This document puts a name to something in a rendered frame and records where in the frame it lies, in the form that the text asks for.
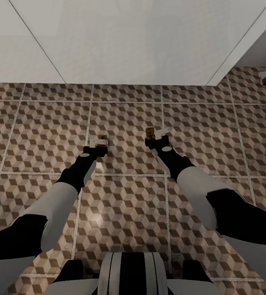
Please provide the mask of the mousetrap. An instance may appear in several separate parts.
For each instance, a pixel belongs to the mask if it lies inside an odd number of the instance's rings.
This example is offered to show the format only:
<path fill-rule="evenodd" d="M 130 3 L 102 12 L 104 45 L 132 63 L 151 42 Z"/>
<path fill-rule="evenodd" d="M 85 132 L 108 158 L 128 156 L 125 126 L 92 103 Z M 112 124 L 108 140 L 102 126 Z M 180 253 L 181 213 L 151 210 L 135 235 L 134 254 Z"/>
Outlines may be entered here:
<path fill-rule="evenodd" d="M 107 135 L 99 135 L 98 139 L 104 139 L 107 140 Z M 106 147 L 106 145 L 97 145 L 98 147 Z"/>
<path fill-rule="evenodd" d="M 146 138 L 147 140 L 151 140 L 155 138 L 153 127 L 146 128 Z"/>

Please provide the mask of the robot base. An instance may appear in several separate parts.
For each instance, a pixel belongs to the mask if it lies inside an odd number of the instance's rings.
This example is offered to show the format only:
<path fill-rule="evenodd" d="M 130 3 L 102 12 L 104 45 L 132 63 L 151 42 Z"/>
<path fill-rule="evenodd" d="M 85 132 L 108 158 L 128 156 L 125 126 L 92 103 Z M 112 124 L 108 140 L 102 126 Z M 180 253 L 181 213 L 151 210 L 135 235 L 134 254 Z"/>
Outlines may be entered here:
<path fill-rule="evenodd" d="M 83 262 L 69 260 L 44 295 L 98 295 L 99 275 L 83 279 Z M 168 295 L 221 295 L 198 260 L 184 260 L 182 276 L 174 279 L 172 274 L 166 274 Z"/>

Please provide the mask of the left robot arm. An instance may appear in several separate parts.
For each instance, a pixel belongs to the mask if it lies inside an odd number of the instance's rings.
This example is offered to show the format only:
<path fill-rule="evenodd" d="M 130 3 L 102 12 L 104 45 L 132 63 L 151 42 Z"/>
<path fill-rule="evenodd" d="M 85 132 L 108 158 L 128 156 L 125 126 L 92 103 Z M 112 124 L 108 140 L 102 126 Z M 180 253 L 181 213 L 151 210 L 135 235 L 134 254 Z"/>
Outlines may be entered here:
<path fill-rule="evenodd" d="M 108 153 L 108 140 L 90 139 L 70 168 L 65 168 L 56 183 L 10 227 L 0 231 L 0 295 L 42 252 L 58 242 L 76 198 L 94 172 L 98 157 Z"/>

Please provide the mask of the robot trunk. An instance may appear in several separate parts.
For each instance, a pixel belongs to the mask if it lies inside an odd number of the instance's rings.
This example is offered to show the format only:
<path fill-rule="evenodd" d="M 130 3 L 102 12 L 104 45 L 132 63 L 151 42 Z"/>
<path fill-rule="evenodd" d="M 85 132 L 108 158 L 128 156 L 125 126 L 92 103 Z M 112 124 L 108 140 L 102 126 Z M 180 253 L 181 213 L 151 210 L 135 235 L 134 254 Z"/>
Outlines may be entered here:
<path fill-rule="evenodd" d="M 100 269 L 98 295 L 168 295 L 160 253 L 106 253 Z"/>

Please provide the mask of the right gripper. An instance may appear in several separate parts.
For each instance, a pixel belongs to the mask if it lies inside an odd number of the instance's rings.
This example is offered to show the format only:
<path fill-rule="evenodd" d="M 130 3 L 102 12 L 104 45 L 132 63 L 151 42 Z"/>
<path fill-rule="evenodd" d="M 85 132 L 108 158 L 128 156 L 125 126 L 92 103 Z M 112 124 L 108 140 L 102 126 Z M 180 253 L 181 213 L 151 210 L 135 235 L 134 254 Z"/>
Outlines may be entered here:
<path fill-rule="evenodd" d="M 146 147 L 149 147 L 150 150 L 156 149 L 158 144 L 160 144 L 160 143 L 169 144 L 168 136 L 167 135 L 162 136 L 162 139 L 159 139 L 159 140 L 156 140 L 156 139 L 147 140 L 147 139 L 145 139 Z"/>

